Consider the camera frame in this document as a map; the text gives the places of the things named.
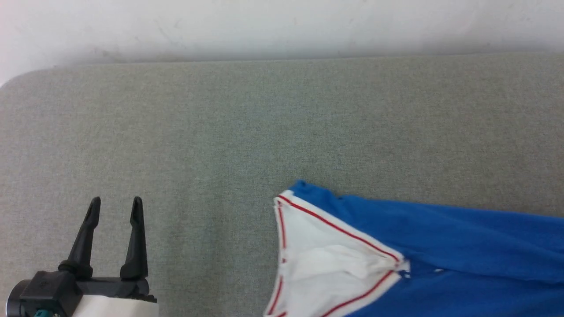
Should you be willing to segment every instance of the black plastic mount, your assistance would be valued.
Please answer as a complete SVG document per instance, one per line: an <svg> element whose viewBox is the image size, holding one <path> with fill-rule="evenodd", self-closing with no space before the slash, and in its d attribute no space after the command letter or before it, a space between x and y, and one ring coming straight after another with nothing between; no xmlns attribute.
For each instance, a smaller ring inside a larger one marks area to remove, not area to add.
<svg viewBox="0 0 564 317"><path fill-rule="evenodd" d="M23 280L12 290L6 305L8 317L33 316L45 309L61 317L71 317L82 295L103 295L131 298L149 302L157 299L149 295L149 275L143 202L133 199L131 208L131 236L120 277L93 278L90 256L94 229L100 218L100 197L92 199L84 221L66 260L58 271L39 271L31 280Z"/></svg>

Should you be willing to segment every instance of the gray fabric surface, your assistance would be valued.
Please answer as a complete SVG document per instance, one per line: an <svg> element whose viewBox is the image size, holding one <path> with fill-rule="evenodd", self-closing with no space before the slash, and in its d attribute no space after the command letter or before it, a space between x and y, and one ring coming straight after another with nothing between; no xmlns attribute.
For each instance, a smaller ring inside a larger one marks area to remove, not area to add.
<svg viewBox="0 0 564 317"><path fill-rule="evenodd" d="M296 178L374 199L562 215L564 55L99 65L0 90L0 298L55 269L102 197L117 275L133 197L162 316L256 316Z"/></svg>

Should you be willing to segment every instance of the red trim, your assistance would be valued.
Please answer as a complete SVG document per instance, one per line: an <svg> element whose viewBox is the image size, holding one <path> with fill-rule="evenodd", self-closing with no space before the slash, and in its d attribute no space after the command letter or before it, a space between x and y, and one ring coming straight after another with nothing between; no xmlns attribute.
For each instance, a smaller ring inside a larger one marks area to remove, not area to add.
<svg viewBox="0 0 564 317"><path fill-rule="evenodd" d="M358 300L363 299L364 297L370 295L370 293L374 292L375 289L378 288L378 286L380 286L380 284L382 284L391 274L393 273L393 271L388 271L388 273L386 273L386 275L384 275L379 281L378 283L376 283L376 285L374 285L371 289L369 289L366 293L360 295L359 297L355 297L349 301L346 301L344 303L341 303L333 308L331 308L328 312L326 312L325 314L323 314L321 317L327 317L330 314L332 314L333 312L335 312L336 310L343 308L345 306L347 306L348 304L352 303L352 302L356 302Z"/></svg>
<svg viewBox="0 0 564 317"><path fill-rule="evenodd" d="M278 202L278 215L280 216L280 227L282 231L282 248L286 249L286 229L284 229L284 217L282 217L282 203Z"/></svg>
<svg viewBox="0 0 564 317"><path fill-rule="evenodd" d="M278 291L276 292L276 297L274 297L274 302L272 303L272 307L268 311L268 315L272 315L274 311L274 307L276 307L276 303L278 302L278 298L280 297L280 293L282 291L282 275L280 275L280 282L278 283Z"/></svg>
<svg viewBox="0 0 564 317"><path fill-rule="evenodd" d="M372 243L370 243L370 242L368 242L368 241L362 239L362 238L359 237L359 236L355 236L355 235L353 235L352 233L347 232L347 231L345 231L345 230L343 230L343 229L337 227L335 224L330 223L328 220L326 220L325 218L321 217L320 215L318 215L318 214L316 214L316 213L314 213L314 212L312 212L312 211L310 211L310 210L307 210L307 209L305 209L304 207L301 207L301 206L299 206L299 205L294 204L293 202L291 202L291 201L290 201L289 199L287 199L286 197L279 195L278 198L283 199L283 200L286 201L288 204L290 204L292 207L297 208L297 209L299 209L299 210L301 210L301 211L303 211L303 212L305 212L305 213L307 213L307 214L309 214L309 215L314 216L315 218L317 218L317 219L323 221L324 223L330 225L331 227L333 227L333 228L335 228L335 229L341 231L342 233L344 233L344 234L346 234L346 235L348 235L348 236L350 236L350 237L353 237L353 238L355 238L355 239L357 239L357 240L359 240L359 241L362 241L362 242L368 244L369 246L375 248L376 250L378 250L378 251L380 251L380 252L382 252L382 253L384 253L384 254L387 254L388 256L393 257L394 260L396 260L396 262L399 262L398 257L396 257L395 255L393 255L393 254L391 254L391 253L389 253L389 252L386 252L386 251L384 251L384 250L378 248L377 246L375 246L375 245L373 245Z"/></svg>

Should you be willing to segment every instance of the blue cloth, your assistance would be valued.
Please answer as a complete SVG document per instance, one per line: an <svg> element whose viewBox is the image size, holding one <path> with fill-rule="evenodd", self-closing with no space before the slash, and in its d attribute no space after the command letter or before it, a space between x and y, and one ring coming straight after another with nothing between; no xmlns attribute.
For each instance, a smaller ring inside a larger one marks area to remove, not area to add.
<svg viewBox="0 0 564 317"><path fill-rule="evenodd" d="M411 263L410 278L349 316L564 315L562 218L290 190Z"/></svg>

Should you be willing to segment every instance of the teal connector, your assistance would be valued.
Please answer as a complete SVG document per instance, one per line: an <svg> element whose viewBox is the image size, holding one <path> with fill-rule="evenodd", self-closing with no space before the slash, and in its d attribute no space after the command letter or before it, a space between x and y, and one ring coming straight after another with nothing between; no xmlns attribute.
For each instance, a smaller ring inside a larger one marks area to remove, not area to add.
<svg viewBox="0 0 564 317"><path fill-rule="evenodd" d="M53 313L45 309L40 309L33 317L53 317Z"/></svg>

